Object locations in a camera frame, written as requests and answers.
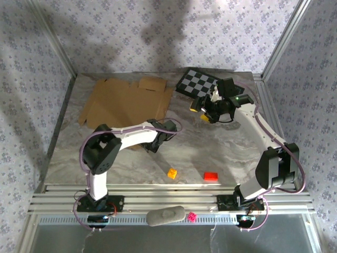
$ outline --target wallpaper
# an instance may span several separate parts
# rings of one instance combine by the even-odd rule
[[[79,73],[261,73],[299,0],[39,1]]]
[[[337,2],[313,0],[267,81],[286,139],[300,147],[309,190],[337,252]]]
[[[13,252],[70,76],[23,1],[0,3],[0,252]]]

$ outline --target yellow block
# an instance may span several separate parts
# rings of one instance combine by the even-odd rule
[[[202,120],[204,120],[204,121],[206,121],[208,123],[210,122],[210,120],[206,117],[205,114],[201,114],[200,119],[202,119]]]
[[[177,170],[170,168],[170,170],[167,173],[167,176],[169,178],[175,179],[175,176],[177,175],[177,173],[178,173]]]

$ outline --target checkerboard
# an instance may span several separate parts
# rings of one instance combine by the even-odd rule
[[[211,94],[218,80],[215,76],[190,68],[176,85],[176,91],[191,98],[203,97]],[[244,88],[237,86],[236,89],[238,94],[243,93]]]

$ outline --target red block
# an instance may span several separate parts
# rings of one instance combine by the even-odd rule
[[[217,181],[217,173],[216,172],[205,172],[204,180],[205,181]]]

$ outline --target pink die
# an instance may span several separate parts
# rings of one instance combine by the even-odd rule
[[[196,221],[196,214],[193,213],[193,212],[190,212],[187,219],[190,221],[190,222],[195,222]]]

